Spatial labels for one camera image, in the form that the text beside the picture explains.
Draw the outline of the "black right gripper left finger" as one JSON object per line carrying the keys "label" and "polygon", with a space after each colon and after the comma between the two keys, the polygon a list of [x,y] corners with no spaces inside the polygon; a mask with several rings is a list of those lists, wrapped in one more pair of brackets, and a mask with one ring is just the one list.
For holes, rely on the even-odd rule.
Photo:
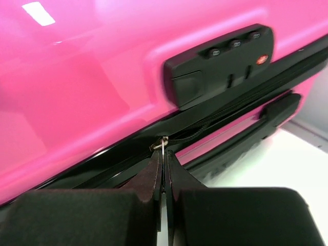
{"label": "black right gripper left finger", "polygon": [[156,245],[162,153],[119,189],[37,190],[22,195],[1,245]]}

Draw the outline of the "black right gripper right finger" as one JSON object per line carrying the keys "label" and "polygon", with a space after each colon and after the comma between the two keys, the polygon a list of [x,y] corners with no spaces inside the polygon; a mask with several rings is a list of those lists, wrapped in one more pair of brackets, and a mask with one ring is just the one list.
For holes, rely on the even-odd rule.
{"label": "black right gripper right finger", "polygon": [[209,188],[166,152],[169,245],[323,245],[304,199],[287,188]]}

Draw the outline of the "pink hard-shell suitcase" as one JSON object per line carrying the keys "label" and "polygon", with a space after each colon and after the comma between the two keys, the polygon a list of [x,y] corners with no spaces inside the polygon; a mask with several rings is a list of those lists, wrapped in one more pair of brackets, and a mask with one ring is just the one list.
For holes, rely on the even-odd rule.
{"label": "pink hard-shell suitcase", "polygon": [[327,1],[1,1],[1,209],[120,186],[167,147],[216,171],[303,106]]}

